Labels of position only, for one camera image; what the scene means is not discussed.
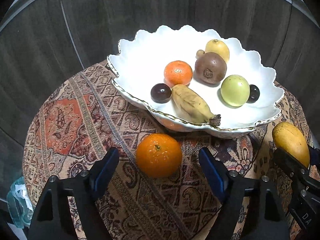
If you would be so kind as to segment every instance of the patterned tablecloth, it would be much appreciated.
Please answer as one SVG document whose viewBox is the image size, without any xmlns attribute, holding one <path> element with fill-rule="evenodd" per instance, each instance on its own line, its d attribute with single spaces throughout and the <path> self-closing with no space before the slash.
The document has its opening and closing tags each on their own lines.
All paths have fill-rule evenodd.
<svg viewBox="0 0 320 240">
<path fill-rule="evenodd" d="M 64 82 L 43 104 L 29 127 L 23 156 L 23 175 L 31 202 L 36 205 L 51 175 L 73 177 L 90 169 L 106 151 L 120 151 L 108 191 L 96 202 L 114 239 L 205 239 L 219 201 L 199 166 L 197 152 L 207 146 L 226 167 L 250 178 L 268 175 L 277 186 L 286 207 L 291 198 L 290 180 L 273 161 L 275 145 L 271 131 L 280 121 L 297 126 L 310 145 L 310 130 L 298 101 L 285 90 L 278 104 L 282 116 L 241 138 L 223 140 L 207 133 L 175 133 L 156 122 L 147 111 L 126 102 L 111 84 L 114 78 L 107 62 L 95 64 Z M 150 179 L 135 163 L 138 143 L 151 133 L 168 133 L 182 148 L 182 164 L 172 177 Z M 314 168 L 313 177 L 318 176 Z M 69 199 L 74 225 L 85 239 L 73 198 Z M 239 239 L 248 199 L 233 239 Z M 292 239 L 299 227 L 288 219 Z"/>
</svg>

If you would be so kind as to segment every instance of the blue gripper pad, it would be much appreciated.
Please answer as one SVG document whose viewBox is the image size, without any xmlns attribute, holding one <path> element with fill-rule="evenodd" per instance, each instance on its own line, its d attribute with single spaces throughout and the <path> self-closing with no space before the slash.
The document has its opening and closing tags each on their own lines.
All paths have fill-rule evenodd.
<svg viewBox="0 0 320 240">
<path fill-rule="evenodd" d="M 94 199 L 98 199 L 104 195 L 118 163 L 119 152 L 115 147 L 111 147 L 102 160 L 95 162 L 95 170 L 91 178 L 92 196 Z"/>
<path fill-rule="evenodd" d="M 228 169 L 222 162 L 215 160 L 209 149 L 206 147 L 203 147 L 199 150 L 199 163 L 211 187 L 212 193 L 219 199 L 221 203 L 223 203 L 226 198 L 225 190 L 228 186 L 228 177 L 226 175 Z"/>
<path fill-rule="evenodd" d="M 314 149 L 310 145 L 309 147 L 309 153 L 310 153 L 310 164 L 316 165 L 317 167 L 320 166 L 320 151 L 319 149 Z"/>
</svg>

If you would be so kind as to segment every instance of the fruit stem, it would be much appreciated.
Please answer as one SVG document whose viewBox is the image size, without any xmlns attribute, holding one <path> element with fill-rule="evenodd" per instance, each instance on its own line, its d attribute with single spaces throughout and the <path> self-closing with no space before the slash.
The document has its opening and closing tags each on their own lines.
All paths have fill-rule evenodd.
<svg viewBox="0 0 320 240">
<path fill-rule="evenodd" d="M 209 119 L 209 124 L 212 126 L 219 126 L 220 125 L 220 120 L 221 120 L 221 115 L 220 114 L 214 114 L 213 117 Z"/>
</svg>

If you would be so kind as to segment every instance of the fruit bowl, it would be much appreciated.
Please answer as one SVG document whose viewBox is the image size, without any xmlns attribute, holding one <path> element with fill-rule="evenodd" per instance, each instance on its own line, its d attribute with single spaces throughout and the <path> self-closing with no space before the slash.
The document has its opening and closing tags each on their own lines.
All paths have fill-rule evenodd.
<svg viewBox="0 0 320 240">
<path fill-rule="evenodd" d="M 240 75 L 260 89 L 260 97 L 255 103 L 233 107 L 221 97 L 223 80 L 217 84 L 206 84 L 193 78 L 188 87 L 206 101 L 212 113 L 221 115 L 218 127 L 209 123 L 193 123 L 188 117 L 181 116 L 172 99 L 161 104 L 154 102 L 150 95 L 155 84 L 164 83 L 164 69 L 168 63 L 181 60 L 194 70 L 196 52 L 204 49 L 212 39 L 222 40 L 229 48 L 230 60 L 225 78 Z M 116 75 L 112 84 L 128 102 L 149 111 L 170 130 L 203 130 L 219 138 L 237 138 L 281 115 L 276 104 L 283 98 L 284 90 L 274 85 L 276 71 L 264 67 L 260 54 L 243 49 L 236 38 L 223 39 L 212 29 L 198 32 L 185 25 L 179 30 L 172 30 L 162 25 L 155 33 L 139 30 L 133 41 L 120 40 L 118 49 L 119 55 L 107 57 L 108 65 Z"/>
</svg>

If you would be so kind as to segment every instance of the green fruit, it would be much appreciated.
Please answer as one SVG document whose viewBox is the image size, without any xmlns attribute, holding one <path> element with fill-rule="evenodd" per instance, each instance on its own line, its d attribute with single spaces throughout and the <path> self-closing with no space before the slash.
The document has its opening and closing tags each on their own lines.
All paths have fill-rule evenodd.
<svg viewBox="0 0 320 240">
<path fill-rule="evenodd" d="M 221 96 L 231 106 L 242 106 L 249 98 L 250 86 L 244 77 L 231 75 L 221 85 Z"/>
</svg>

